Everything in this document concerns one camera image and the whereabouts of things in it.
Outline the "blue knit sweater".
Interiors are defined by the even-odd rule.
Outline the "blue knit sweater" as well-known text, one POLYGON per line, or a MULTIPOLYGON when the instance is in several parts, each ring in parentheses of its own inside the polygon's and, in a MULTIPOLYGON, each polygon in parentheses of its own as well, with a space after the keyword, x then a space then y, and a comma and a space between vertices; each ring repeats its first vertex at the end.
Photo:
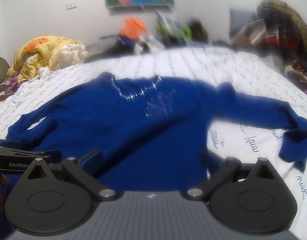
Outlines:
POLYGON ((280 158, 305 165, 307 120, 287 102, 239 93, 229 83, 214 87, 177 77, 101 74, 21 116, 7 139, 28 151, 58 150, 64 158, 98 148, 91 171, 118 192, 185 192, 219 168, 202 155, 214 119, 282 129, 280 158))

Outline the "dark clothes pile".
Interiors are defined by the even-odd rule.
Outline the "dark clothes pile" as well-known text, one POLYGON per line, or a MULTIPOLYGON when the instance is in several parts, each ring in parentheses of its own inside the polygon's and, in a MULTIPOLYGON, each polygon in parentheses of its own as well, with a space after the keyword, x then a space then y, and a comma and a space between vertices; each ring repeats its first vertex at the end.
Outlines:
POLYGON ((86 51, 89 52, 89 56, 85 60, 85 63, 132 55, 134 54, 135 45, 136 42, 124 36, 103 36, 99 38, 98 42, 86 46, 86 51))

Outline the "white script-print bed sheet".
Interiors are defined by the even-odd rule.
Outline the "white script-print bed sheet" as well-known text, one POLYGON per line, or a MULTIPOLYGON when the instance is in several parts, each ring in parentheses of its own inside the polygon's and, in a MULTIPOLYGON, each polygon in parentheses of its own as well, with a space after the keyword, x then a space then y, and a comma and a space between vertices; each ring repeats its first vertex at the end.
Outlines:
MULTIPOLYGON (((187 47, 143 56, 125 56, 81 63, 61 70, 41 68, 37 78, 0 102, 0 139, 23 114, 29 113, 58 94, 88 82, 103 72, 118 79, 159 75, 199 79, 217 86, 229 82, 238 92, 285 101, 297 115, 307 119, 307 95, 269 68, 258 56, 217 47, 187 47)), ((283 140, 281 129, 260 129, 214 122, 207 146, 221 157, 234 156, 244 162, 267 158, 293 193, 298 211, 291 231, 307 239, 307 159, 304 171, 282 161, 278 152, 283 140)))

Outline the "yellow crumpled blanket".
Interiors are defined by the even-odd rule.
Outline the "yellow crumpled blanket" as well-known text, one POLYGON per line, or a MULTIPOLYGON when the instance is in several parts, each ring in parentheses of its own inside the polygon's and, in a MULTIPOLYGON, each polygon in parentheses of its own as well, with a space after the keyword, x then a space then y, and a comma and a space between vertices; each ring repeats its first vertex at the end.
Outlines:
POLYGON ((39 75, 42 67, 59 70, 85 61, 90 56, 81 41, 60 36, 40 36, 19 47, 13 57, 8 76, 17 75, 17 82, 39 75))

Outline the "green and white items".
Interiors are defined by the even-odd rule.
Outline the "green and white items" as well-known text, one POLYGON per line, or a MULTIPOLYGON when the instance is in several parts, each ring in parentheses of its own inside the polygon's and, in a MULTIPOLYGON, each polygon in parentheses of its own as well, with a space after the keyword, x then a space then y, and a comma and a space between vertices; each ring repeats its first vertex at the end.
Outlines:
POLYGON ((166 47, 208 43, 207 31, 199 20, 182 24, 174 11, 156 11, 156 29, 166 47))

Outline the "orange garment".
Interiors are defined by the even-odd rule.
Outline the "orange garment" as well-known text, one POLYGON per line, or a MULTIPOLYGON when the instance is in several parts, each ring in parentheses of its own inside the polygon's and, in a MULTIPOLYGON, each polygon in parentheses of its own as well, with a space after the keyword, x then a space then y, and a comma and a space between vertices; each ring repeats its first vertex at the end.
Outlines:
POLYGON ((124 26, 119 31, 119 35, 129 38, 132 41, 138 41, 139 38, 147 33, 145 24, 137 18, 127 18, 124 26))

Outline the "olive fur-hood jacket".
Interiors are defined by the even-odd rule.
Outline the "olive fur-hood jacket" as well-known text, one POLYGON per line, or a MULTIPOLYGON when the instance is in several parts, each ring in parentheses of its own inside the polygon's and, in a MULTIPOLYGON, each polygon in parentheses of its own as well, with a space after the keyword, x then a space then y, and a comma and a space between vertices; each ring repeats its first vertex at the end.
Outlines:
POLYGON ((278 37, 288 44, 286 49, 307 60, 307 24, 293 7, 281 0, 263 0, 257 14, 278 30, 278 37))

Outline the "grey monitor screen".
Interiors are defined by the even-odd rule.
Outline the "grey monitor screen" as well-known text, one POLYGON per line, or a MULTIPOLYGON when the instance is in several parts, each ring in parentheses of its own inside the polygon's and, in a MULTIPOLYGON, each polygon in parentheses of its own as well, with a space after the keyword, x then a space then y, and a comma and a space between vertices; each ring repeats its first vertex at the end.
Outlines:
POLYGON ((233 38, 243 27, 257 19, 258 16, 255 12, 230 9, 229 37, 233 38))

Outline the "white wall switch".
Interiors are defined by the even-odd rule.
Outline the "white wall switch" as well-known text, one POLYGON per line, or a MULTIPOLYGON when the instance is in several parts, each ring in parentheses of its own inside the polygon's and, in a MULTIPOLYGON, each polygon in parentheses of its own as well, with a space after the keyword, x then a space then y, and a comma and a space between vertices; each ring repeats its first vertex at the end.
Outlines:
POLYGON ((77 8, 77 2, 66 4, 65 8, 66 8, 66 10, 76 9, 77 8))

